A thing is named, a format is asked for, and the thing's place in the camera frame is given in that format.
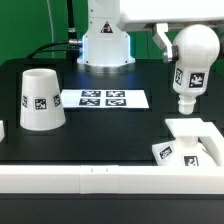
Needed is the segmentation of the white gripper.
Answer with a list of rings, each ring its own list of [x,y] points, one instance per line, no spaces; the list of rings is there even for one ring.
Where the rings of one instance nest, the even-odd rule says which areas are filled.
[[[153,26],[153,40],[165,63],[179,59],[178,47],[166,33],[168,24],[176,29],[186,23],[224,21],[224,0],[119,0],[118,27],[123,31],[142,31]]]

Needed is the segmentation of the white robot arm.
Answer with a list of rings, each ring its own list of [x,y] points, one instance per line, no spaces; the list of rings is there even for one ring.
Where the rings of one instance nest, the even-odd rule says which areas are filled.
[[[224,0],[88,0],[88,30],[78,64],[95,72],[116,72],[135,63],[129,34],[152,31],[166,63],[178,58],[166,33],[192,24],[224,23]]]

